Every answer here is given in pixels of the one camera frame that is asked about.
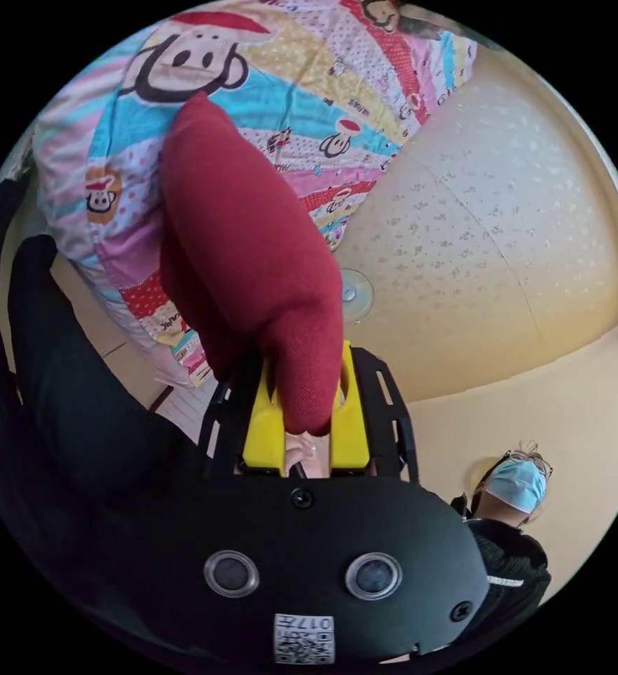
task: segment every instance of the ceiling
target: ceiling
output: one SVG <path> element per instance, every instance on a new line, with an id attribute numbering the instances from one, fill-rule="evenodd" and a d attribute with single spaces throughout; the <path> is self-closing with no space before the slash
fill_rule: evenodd
<path id="1" fill-rule="evenodd" d="M 546 106 L 482 49 L 349 222 L 336 257 L 375 304 L 347 338 L 407 401 L 512 377 L 618 324 L 610 209 Z"/>

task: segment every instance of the printed number label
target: printed number label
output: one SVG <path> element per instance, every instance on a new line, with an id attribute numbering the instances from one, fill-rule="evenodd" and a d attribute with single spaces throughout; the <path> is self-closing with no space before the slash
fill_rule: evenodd
<path id="1" fill-rule="evenodd" d="M 335 620 L 277 614 L 273 619 L 273 656 L 276 663 L 334 663 Z"/>

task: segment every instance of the black jacket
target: black jacket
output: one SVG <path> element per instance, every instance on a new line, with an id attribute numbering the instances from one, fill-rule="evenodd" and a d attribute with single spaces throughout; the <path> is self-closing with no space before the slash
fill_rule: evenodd
<path id="1" fill-rule="evenodd" d="M 489 592 L 455 644 L 509 632 L 529 618 L 550 585 L 548 558 L 541 544 L 510 525 L 471 518 L 468 500 L 451 505 L 471 529 L 489 575 Z"/>

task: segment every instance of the red fabric glove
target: red fabric glove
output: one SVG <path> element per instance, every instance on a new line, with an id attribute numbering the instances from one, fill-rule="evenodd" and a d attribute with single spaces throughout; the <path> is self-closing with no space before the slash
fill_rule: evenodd
<path id="1" fill-rule="evenodd" d="M 340 269 L 283 177 L 206 95 L 162 151 L 164 291 L 215 377 L 257 346 L 275 367 L 285 429 L 329 432 L 344 324 Z"/>

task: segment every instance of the blue face mask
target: blue face mask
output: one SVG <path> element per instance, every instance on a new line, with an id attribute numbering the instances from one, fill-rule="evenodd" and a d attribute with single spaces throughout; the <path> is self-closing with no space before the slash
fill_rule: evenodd
<path id="1" fill-rule="evenodd" d="M 484 491 L 531 515 L 546 495 L 546 478 L 531 461 L 507 459 L 494 469 Z"/>

